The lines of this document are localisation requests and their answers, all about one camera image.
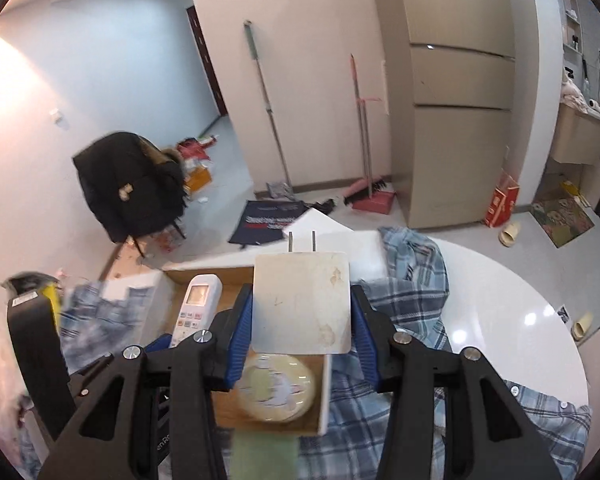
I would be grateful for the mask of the white remote control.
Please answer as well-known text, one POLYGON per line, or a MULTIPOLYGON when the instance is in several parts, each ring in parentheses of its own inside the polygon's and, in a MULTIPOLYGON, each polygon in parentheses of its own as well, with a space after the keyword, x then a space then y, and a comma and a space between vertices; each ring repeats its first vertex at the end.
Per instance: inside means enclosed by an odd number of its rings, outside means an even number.
POLYGON ((222 282, 215 274, 198 274, 189 281, 174 325, 171 348, 200 330, 208 330, 222 289, 222 282))

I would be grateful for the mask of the white power adapter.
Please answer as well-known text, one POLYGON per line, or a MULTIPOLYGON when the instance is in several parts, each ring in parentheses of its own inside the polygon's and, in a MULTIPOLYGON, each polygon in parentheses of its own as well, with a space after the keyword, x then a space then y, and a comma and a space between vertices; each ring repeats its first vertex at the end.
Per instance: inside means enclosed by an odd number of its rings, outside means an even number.
POLYGON ((334 356, 351 350, 348 255, 311 232, 254 259, 251 348, 258 353, 334 356))

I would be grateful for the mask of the yellow bag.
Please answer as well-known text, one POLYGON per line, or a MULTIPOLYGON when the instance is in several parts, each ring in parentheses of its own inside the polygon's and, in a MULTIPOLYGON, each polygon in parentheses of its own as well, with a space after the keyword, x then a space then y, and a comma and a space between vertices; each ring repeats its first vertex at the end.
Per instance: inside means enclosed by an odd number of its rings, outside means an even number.
POLYGON ((54 323, 56 328, 60 326, 60 312, 62 307, 61 287, 56 281, 47 282, 42 288, 42 294, 50 302, 52 308, 54 323))

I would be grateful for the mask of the grey pouch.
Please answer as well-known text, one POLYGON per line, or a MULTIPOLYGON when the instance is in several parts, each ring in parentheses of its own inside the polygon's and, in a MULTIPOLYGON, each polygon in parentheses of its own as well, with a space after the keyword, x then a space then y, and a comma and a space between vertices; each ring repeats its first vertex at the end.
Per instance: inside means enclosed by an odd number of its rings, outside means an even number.
POLYGON ((47 285, 57 285, 58 283, 58 278, 54 278, 51 275, 41 272, 27 271, 15 274, 10 278, 6 278, 4 282, 1 282, 1 286, 10 294, 19 296, 25 292, 38 290, 46 287, 47 285))

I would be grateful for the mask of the blue plaid shirt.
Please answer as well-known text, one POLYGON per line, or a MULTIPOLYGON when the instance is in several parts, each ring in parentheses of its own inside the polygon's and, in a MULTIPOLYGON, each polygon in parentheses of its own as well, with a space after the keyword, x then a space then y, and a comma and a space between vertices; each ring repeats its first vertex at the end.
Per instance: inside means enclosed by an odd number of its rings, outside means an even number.
MULTIPOLYGON (((389 274, 351 287, 353 347, 335 363, 328 434, 302 445, 308 479, 573 479, 591 412, 506 382, 476 349, 449 349, 449 280, 439 248, 408 229, 380 232, 389 274)), ((237 466, 212 393, 238 379, 252 289, 173 350, 102 356, 69 373, 46 304, 9 318, 20 372, 53 439, 46 479, 224 479, 237 466)))

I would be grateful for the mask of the chair with black jacket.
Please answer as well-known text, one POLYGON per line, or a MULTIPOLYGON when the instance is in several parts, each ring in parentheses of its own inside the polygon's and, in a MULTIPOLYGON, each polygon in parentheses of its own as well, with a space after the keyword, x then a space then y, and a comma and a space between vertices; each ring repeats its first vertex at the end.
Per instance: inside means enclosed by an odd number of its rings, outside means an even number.
POLYGON ((87 207, 114 244, 176 226, 184 214, 183 159, 139 134, 116 131, 72 158, 87 207))

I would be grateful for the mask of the yellow slipper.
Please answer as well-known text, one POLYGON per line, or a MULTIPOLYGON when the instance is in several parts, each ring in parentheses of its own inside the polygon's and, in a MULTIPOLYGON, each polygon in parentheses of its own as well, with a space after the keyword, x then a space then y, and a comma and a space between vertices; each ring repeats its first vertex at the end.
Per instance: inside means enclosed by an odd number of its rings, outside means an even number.
POLYGON ((512 247, 516 243, 521 224, 518 221, 508 222, 498 233, 498 240, 505 247, 512 247))

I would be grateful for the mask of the dark floor bag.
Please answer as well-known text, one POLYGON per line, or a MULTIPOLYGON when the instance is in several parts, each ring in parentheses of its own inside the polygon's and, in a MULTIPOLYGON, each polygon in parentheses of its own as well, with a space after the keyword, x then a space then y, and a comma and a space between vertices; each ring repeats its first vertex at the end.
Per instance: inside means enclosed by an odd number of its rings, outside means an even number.
POLYGON ((303 202, 248 200, 228 242, 242 247, 279 242, 284 238, 283 229, 308 209, 303 202))

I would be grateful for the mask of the red paper bag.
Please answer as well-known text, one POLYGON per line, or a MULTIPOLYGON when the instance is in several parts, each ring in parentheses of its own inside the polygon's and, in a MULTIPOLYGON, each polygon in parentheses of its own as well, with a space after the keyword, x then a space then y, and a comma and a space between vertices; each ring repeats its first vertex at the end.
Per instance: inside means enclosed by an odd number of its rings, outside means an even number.
POLYGON ((513 213, 518 194, 519 184, 517 181, 506 171, 502 171, 483 223, 489 228, 498 228, 505 224, 513 213))

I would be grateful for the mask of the red dustpan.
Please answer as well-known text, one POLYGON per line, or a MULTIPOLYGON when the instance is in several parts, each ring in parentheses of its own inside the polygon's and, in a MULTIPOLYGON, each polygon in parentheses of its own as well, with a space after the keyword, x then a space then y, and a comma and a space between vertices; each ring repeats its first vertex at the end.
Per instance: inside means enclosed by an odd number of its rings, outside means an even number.
POLYGON ((373 212, 374 214, 388 214, 391 211, 396 193, 393 191, 379 190, 370 197, 362 198, 352 204, 358 211, 373 212))

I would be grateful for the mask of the patterned doormat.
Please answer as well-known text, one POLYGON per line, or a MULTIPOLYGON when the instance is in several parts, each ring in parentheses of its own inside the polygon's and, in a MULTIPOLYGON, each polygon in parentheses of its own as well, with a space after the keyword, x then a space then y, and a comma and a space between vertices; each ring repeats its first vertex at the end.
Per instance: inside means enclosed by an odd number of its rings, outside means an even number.
POLYGON ((556 248, 567 245, 594 226, 572 196, 534 202, 530 212, 556 248))

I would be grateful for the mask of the beige sink cabinet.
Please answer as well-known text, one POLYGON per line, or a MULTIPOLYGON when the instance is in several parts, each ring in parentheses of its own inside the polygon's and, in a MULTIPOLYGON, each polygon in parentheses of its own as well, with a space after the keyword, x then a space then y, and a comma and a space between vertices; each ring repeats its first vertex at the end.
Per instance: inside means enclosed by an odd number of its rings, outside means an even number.
POLYGON ((600 162, 600 114, 580 112, 562 103, 550 157, 560 164, 596 165, 600 162))

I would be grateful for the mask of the beige refrigerator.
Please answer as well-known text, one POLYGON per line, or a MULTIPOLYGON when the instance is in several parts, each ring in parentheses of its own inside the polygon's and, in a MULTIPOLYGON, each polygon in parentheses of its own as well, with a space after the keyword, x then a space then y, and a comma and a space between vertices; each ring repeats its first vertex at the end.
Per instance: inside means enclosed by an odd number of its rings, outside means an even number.
POLYGON ((391 177, 407 225, 481 220, 514 100, 510 0, 375 0, 385 53, 391 177))

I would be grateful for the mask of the wall light switch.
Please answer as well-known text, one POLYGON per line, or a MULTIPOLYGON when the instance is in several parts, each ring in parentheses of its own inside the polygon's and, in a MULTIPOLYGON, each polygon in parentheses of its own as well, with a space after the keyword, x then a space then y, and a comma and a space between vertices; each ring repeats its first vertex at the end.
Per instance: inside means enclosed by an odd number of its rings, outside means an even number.
POLYGON ((50 111, 50 120, 55 126, 61 128, 62 130, 69 129, 68 120, 65 118, 64 113, 59 108, 54 108, 50 111))

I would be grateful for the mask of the green handled mop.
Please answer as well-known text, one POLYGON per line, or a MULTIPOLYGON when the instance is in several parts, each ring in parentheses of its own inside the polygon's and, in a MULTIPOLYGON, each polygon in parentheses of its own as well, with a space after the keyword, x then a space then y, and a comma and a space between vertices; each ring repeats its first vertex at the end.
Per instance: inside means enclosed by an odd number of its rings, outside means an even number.
POLYGON ((260 61, 260 56, 256 44, 256 38, 254 38, 252 21, 245 20, 242 23, 242 27, 244 28, 244 33, 246 37, 246 41, 248 44, 250 56, 254 66, 256 66, 256 72, 258 75, 258 81, 260 84, 260 91, 262 94, 263 104, 266 116, 268 116, 268 124, 270 125, 271 133, 274 139, 274 143, 276 146, 280 166, 282 166, 284 178, 283 180, 277 181, 275 183, 268 183, 266 186, 268 187, 268 194, 272 198, 277 197, 285 197, 288 200, 294 199, 294 189, 292 188, 291 178, 289 174, 288 165, 286 162, 285 154, 282 147, 282 142, 280 142, 278 129, 275 122, 274 110, 272 107, 272 102, 270 98, 270 94, 268 93, 268 87, 266 86, 266 82, 264 79, 264 73, 262 70, 262 65, 260 61))

